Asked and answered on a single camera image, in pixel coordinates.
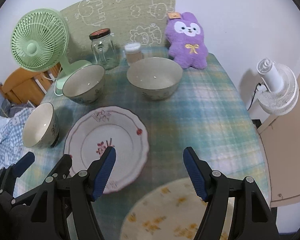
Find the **yellow floral mat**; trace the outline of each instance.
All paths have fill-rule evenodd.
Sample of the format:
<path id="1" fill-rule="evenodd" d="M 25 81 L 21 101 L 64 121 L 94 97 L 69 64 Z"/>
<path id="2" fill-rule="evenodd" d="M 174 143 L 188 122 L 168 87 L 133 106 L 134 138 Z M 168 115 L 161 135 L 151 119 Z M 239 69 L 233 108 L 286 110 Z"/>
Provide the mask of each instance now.
<path id="1" fill-rule="evenodd" d="M 189 178 L 159 187 L 139 200 L 128 213 L 120 240 L 193 239 L 207 204 L 195 193 Z M 221 240 L 228 239 L 234 208 L 229 199 Z"/>

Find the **blue checkered fabric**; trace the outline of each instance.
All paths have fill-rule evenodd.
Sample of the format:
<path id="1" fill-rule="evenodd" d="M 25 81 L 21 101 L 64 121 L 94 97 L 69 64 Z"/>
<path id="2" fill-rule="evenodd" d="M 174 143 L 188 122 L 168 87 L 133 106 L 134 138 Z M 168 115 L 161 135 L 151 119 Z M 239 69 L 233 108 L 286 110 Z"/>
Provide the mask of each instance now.
<path id="1" fill-rule="evenodd" d="M 24 108 L 0 131 L 0 169 L 8 168 L 22 157 L 22 130 L 33 108 Z"/>

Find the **purple plush bunny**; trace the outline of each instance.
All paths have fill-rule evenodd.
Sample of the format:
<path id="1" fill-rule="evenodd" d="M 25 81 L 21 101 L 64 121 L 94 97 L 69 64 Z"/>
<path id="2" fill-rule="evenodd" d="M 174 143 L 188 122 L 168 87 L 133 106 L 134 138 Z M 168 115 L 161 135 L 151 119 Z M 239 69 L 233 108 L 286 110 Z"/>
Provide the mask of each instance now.
<path id="1" fill-rule="evenodd" d="M 169 55 L 183 69 L 207 66 L 208 49 L 203 43 L 203 29 L 192 13 L 181 14 L 181 19 L 168 19 L 165 35 L 171 43 Z"/>

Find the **ceramic bowl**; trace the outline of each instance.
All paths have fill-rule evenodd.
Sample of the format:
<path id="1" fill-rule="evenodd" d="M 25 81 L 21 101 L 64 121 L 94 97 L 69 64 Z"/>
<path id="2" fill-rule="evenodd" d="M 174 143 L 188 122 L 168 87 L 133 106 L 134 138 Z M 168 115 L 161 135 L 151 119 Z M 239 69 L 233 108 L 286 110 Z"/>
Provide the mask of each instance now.
<path id="1" fill-rule="evenodd" d="M 79 104 L 90 104 L 102 94 L 105 86 L 105 69 L 90 65 L 78 69 L 63 85 L 63 94 Z"/>
<path id="2" fill-rule="evenodd" d="M 22 131 L 25 147 L 49 147 L 59 133 L 57 116 L 51 103 L 39 105 L 28 117 Z"/>
<path id="3" fill-rule="evenodd" d="M 162 100 L 177 89 L 182 73 L 178 63 L 167 58 L 151 57 L 131 64 L 127 78 L 146 98 Z"/>

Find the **green fan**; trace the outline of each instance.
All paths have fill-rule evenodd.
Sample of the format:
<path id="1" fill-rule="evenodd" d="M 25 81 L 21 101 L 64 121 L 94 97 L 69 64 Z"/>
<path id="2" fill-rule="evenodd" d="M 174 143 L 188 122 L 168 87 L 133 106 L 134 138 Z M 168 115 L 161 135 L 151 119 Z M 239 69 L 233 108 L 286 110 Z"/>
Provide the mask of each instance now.
<path id="1" fill-rule="evenodd" d="M 22 68 L 46 71 L 60 62 L 62 71 L 57 78 L 57 88 L 79 68 L 91 65 L 87 60 L 72 64 L 66 57 L 69 28 L 61 14 L 53 9 L 36 9 L 28 12 L 17 23 L 11 38 L 11 50 Z"/>

